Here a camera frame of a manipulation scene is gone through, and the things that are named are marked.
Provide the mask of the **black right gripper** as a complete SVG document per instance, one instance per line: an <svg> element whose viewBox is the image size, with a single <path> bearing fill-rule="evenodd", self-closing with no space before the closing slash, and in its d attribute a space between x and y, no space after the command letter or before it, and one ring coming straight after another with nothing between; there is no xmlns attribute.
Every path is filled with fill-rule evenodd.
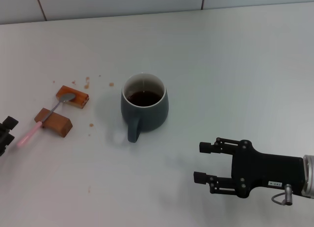
<svg viewBox="0 0 314 227"><path fill-rule="evenodd" d="M201 153L232 155L231 178L194 172L194 182L209 184L211 194L237 195L247 198L257 187L284 189L291 185L294 195L301 196L305 185L304 162L301 157L266 154L256 151L248 140L217 138L211 144L200 142Z"/></svg>

